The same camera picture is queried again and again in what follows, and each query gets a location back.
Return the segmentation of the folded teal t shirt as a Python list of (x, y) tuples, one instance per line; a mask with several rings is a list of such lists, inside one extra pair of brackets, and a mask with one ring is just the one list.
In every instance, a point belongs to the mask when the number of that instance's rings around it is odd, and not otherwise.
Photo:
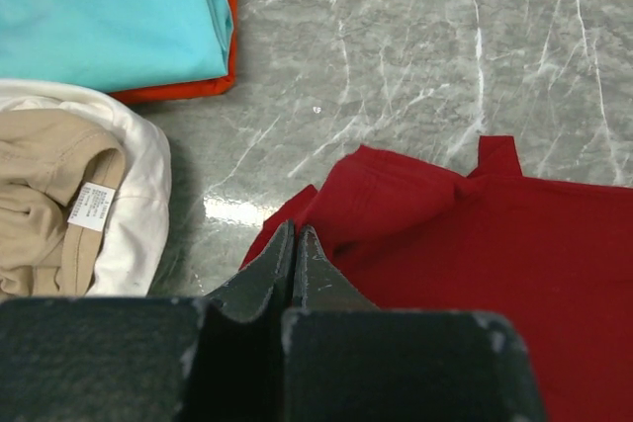
[(1, 74), (113, 93), (228, 71), (228, 0), (1, 0)]

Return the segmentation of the red t shirt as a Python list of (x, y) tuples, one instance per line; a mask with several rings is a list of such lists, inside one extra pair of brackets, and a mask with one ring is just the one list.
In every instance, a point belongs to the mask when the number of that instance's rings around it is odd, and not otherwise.
[(383, 308), (500, 313), (527, 343), (554, 421), (632, 417), (632, 192), (525, 176), (509, 136), (483, 136), (462, 176), (362, 146), (269, 217), (291, 220)]

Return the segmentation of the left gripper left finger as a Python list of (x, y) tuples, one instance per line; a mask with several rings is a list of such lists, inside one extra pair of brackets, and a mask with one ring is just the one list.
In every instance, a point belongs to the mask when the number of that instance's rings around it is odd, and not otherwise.
[(279, 225), (264, 249), (222, 286), (207, 295), (209, 309), (236, 323), (252, 323), (286, 302), (294, 274), (295, 227)]

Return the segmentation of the folded orange t shirt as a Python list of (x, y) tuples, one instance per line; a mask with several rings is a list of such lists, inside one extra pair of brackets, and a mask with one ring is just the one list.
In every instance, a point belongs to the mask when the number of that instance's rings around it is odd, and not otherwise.
[(237, 1), (238, 0), (228, 0), (233, 21), (233, 32), (229, 44), (227, 75), (201, 81), (152, 86), (115, 92), (110, 93), (110, 96), (126, 105), (135, 105), (149, 102), (212, 97), (221, 95), (228, 91), (233, 86), (236, 78)]

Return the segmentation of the white t shirt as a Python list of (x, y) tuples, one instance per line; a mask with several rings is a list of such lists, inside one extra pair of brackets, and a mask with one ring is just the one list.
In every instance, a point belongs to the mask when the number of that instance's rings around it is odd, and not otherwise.
[(164, 132), (114, 98), (55, 82), (3, 79), (1, 110), (62, 109), (108, 130), (126, 173), (110, 207), (90, 296), (145, 296), (169, 231), (171, 152)]

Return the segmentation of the beige t shirt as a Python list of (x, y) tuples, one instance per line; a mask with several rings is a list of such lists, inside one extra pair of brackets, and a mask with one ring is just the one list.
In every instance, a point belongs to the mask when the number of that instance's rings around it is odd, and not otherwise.
[(59, 109), (1, 115), (1, 297), (82, 296), (93, 282), (126, 154)]

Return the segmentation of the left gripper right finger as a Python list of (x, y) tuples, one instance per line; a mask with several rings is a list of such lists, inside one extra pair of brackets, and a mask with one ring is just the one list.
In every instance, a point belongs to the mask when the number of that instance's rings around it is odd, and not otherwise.
[(304, 227), (299, 236), (292, 306), (325, 311), (378, 309), (332, 265), (311, 226)]

